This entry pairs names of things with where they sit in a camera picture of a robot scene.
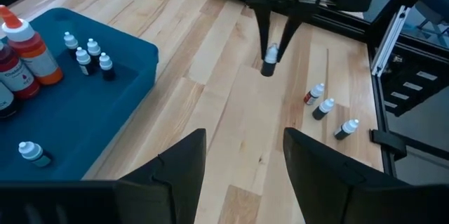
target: bottle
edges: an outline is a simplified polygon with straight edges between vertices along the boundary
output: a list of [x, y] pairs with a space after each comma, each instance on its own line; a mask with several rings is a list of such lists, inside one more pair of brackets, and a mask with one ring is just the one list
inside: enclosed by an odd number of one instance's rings
[[19, 103], [14, 94], [0, 82], [0, 119], [5, 119], [19, 110]]
[[43, 85], [61, 81], [62, 70], [43, 42], [26, 20], [17, 18], [6, 6], [0, 6], [0, 16], [5, 23], [1, 26], [8, 37], [8, 43], [23, 59], [26, 66]]
[[64, 41], [65, 46], [69, 50], [70, 57], [73, 60], [76, 60], [76, 48], [78, 48], [78, 40], [75, 39], [75, 36], [73, 34], [70, 34], [69, 32], [64, 33]]
[[304, 97], [304, 102], [307, 105], [312, 105], [315, 103], [315, 100], [317, 100], [321, 95], [324, 93], [324, 84], [317, 84], [315, 87], [310, 90], [306, 96]]
[[100, 68], [104, 80], [112, 81], [115, 79], [115, 70], [112, 67], [111, 58], [108, 55], [106, 55], [106, 53], [101, 53]]
[[343, 140], [351, 133], [355, 132], [358, 127], [358, 119], [350, 119], [343, 123], [339, 129], [334, 132], [334, 136], [337, 140]]
[[100, 65], [101, 54], [101, 48], [100, 46], [98, 46], [98, 42], [94, 41], [93, 39], [89, 39], [87, 43], [87, 51], [92, 57], [93, 64], [98, 67]]
[[38, 167], [45, 167], [51, 163], [50, 154], [43, 148], [30, 141], [19, 143], [19, 153], [23, 158], [30, 161]]
[[321, 104], [312, 112], [312, 116], [316, 120], [320, 120], [325, 117], [327, 113], [329, 113], [332, 108], [334, 107], [334, 99], [328, 98], [327, 100], [324, 100], [321, 102]]
[[276, 68], [277, 62], [278, 62], [278, 46], [277, 44], [272, 44], [267, 49], [267, 54], [265, 55], [265, 59], [262, 64], [260, 74], [262, 74], [262, 76], [264, 77], [271, 77], [274, 74], [274, 69]]
[[0, 81], [19, 99], [32, 98], [39, 92], [39, 82], [18, 55], [0, 41]]
[[91, 57], [84, 49], [82, 49], [82, 47], [76, 49], [76, 60], [79, 63], [81, 71], [86, 76], [92, 75], [95, 72]]

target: white bottle cap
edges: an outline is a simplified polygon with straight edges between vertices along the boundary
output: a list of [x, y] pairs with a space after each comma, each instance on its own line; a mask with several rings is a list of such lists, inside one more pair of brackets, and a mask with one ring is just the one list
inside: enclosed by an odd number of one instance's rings
[[353, 133], [358, 127], [358, 119], [350, 119], [343, 124], [343, 131], [346, 133]]
[[42, 154], [43, 150], [39, 144], [27, 141], [19, 143], [19, 153], [28, 160], [34, 160]]
[[78, 41], [75, 39], [75, 36], [73, 34], [70, 34], [69, 32], [64, 33], [64, 41], [65, 45], [70, 49], [78, 48]]
[[82, 47], [76, 49], [76, 60], [80, 65], [88, 65], [91, 63], [91, 57]]
[[328, 113], [332, 110], [332, 107], [334, 107], [334, 99], [328, 98], [327, 100], [324, 100], [320, 104], [320, 111]]
[[6, 23], [3, 23], [1, 25], [3, 32], [5, 32], [6, 36], [11, 41], [16, 42], [27, 41], [36, 34], [33, 27], [31, 27], [31, 25], [26, 20], [23, 20], [21, 18], [19, 20], [22, 23], [22, 25], [17, 28], [9, 28], [6, 26]]
[[110, 70], [112, 68], [111, 58], [106, 55], [106, 53], [101, 53], [100, 67], [102, 68], [102, 70]]
[[87, 43], [87, 51], [89, 51], [90, 55], [100, 55], [101, 48], [98, 46], [98, 42], [94, 41], [93, 39], [89, 39]]
[[265, 55], [264, 61], [269, 64], [278, 62], [278, 44], [272, 44], [267, 49], [267, 54]]
[[313, 87], [313, 89], [310, 91], [310, 93], [314, 96], [314, 97], [319, 97], [321, 95], [323, 95], [324, 93], [324, 84], [317, 84]]

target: black bracket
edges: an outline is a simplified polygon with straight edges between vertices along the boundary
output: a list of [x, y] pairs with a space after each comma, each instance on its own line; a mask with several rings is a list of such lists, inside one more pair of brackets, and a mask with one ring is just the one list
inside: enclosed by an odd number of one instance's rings
[[386, 147], [394, 155], [394, 161], [407, 157], [406, 144], [397, 136], [377, 129], [370, 130], [371, 141]]

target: wood grain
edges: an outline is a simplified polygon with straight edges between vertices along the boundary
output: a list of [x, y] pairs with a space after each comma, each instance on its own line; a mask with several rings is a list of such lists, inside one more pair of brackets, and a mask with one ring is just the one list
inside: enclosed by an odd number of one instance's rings
[[[157, 82], [85, 179], [117, 179], [197, 128], [207, 130], [206, 173], [196, 224], [304, 223], [282, 153], [287, 126], [382, 170], [365, 44], [303, 24], [274, 76], [262, 77], [254, 12], [235, 0], [22, 0], [13, 7], [31, 20], [67, 7], [159, 48]], [[272, 13], [270, 42], [286, 17]], [[302, 101], [326, 83], [316, 104]], [[324, 98], [336, 106], [323, 120], [311, 111]], [[358, 118], [345, 140], [333, 132]]]

